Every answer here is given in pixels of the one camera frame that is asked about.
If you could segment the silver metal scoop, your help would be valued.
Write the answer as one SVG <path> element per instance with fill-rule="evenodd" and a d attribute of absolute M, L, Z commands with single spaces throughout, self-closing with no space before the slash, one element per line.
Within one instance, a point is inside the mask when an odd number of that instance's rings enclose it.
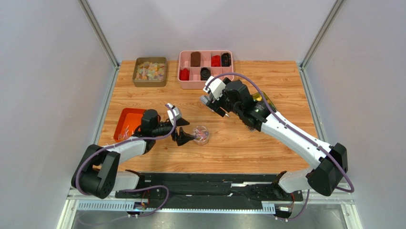
<path fill-rule="evenodd" d="M 200 101 L 202 102 L 202 104 L 204 104 L 205 106 L 208 107 L 207 103 L 210 101 L 210 99 L 209 99 L 208 96 L 202 95 L 202 96 L 200 96 Z"/>

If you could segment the bronze tin of gummy candies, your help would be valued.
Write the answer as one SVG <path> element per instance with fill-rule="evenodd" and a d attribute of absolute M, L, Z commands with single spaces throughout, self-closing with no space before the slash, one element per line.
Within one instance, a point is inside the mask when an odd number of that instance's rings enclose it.
<path fill-rule="evenodd" d="M 165 57 L 136 59 L 132 81 L 135 87 L 164 87 L 167 84 L 168 63 Z"/>

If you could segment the orange tray of lollipops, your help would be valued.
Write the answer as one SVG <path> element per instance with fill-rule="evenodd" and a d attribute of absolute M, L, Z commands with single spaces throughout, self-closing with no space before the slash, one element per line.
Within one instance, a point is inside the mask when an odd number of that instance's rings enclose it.
<path fill-rule="evenodd" d="M 121 142 L 134 134 L 135 129 L 141 124 L 145 109 L 124 108 L 116 125 L 113 135 L 115 142 Z"/>

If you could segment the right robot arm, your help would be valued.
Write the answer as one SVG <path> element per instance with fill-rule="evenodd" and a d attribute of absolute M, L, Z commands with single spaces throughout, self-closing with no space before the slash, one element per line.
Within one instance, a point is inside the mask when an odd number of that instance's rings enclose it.
<path fill-rule="evenodd" d="M 321 141 L 298 128 L 280 112 L 265 93 L 251 94 L 240 80 L 215 79 L 206 83 L 201 101 L 224 117 L 236 114 L 250 128 L 270 135 L 300 155 L 309 167 L 296 172 L 281 172 L 275 184 L 286 193 L 313 189 L 330 196 L 348 171 L 347 149 Z"/>

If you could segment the clear glass jar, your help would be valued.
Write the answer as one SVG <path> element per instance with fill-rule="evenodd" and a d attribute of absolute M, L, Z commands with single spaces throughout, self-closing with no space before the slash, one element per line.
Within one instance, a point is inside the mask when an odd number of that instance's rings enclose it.
<path fill-rule="evenodd" d="M 193 129 L 193 136 L 195 137 L 194 142 L 199 146 L 207 144 L 210 140 L 210 132 L 203 125 L 196 126 Z"/>

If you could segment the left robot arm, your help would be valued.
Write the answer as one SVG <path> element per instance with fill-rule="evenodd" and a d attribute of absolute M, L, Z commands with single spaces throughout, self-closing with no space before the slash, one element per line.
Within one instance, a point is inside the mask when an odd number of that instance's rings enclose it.
<path fill-rule="evenodd" d="M 184 132 L 183 127 L 189 125 L 178 109 L 170 106 L 167 111 L 169 118 L 161 121 L 156 110 L 145 110 L 141 123 L 134 133 L 119 143 L 98 146 L 90 145 L 71 179 L 71 186 L 83 195 L 104 199 L 111 192 L 134 190 L 139 187 L 141 175 L 134 171 L 120 172 L 121 163 L 148 153 L 157 140 L 171 137 L 178 146 L 195 139 L 195 136 Z"/>

